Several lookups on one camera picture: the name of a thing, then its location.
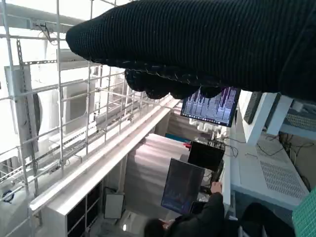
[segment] air vent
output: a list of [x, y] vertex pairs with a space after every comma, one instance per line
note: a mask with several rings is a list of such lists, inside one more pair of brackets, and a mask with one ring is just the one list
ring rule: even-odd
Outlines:
[[304, 116], [287, 114], [284, 123], [294, 127], [300, 127], [305, 130], [316, 131], [315, 116], [311, 116], [311, 118], [306, 118]]
[[282, 153], [281, 153], [282, 151], [280, 151], [281, 148], [282, 147], [279, 144], [274, 144], [271, 142], [266, 143], [266, 142], [258, 141], [258, 144], [257, 144], [258, 155], [265, 158], [270, 158], [273, 160], [286, 163], [287, 157], [282, 156]]
[[266, 140], [273, 140], [275, 139], [277, 136], [271, 135], [271, 134], [267, 134], [265, 132], [261, 132], [261, 137], [266, 139]]
[[305, 196], [295, 173], [264, 161], [260, 161], [267, 186], [270, 190], [302, 199]]

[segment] green mat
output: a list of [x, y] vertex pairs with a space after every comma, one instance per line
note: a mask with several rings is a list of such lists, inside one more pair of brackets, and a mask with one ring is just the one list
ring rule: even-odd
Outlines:
[[316, 237], [316, 188], [293, 211], [296, 237]]

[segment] desk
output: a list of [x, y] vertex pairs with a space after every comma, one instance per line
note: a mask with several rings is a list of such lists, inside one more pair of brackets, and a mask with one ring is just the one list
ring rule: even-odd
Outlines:
[[[241, 116], [225, 136], [245, 142]], [[256, 199], [293, 210], [309, 193], [278, 139], [261, 133], [258, 146], [250, 146], [232, 139], [227, 145], [238, 149], [238, 156], [230, 157], [231, 191], [252, 196]]]

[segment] black knit fabric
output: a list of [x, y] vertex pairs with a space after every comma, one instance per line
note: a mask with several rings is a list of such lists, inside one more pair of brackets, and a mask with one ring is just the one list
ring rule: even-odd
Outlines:
[[[181, 83], [176, 80], [161, 78], [134, 70], [125, 70], [125, 78], [128, 86], [135, 91], [145, 91], [151, 99], [160, 99], [170, 93], [175, 99], [185, 99], [200, 89], [199, 86]], [[206, 98], [213, 98], [224, 88], [201, 87], [201, 95]]]
[[315, 8], [315, 0], [140, 0], [74, 26], [66, 40], [110, 66], [316, 101]]

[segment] black monitor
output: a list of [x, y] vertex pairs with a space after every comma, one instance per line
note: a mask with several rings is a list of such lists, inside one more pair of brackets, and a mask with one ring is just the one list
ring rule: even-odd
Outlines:
[[183, 100], [181, 115], [231, 127], [237, 107], [240, 89], [226, 87], [220, 94], [209, 99], [200, 90]]
[[161, 205], [180, 214], [190, 213], [203, 177], [203, 168], [172, 158]]
[[224, 152], [224, 149], [192, 142], [188, 163], [216, 172], [223, 159]]

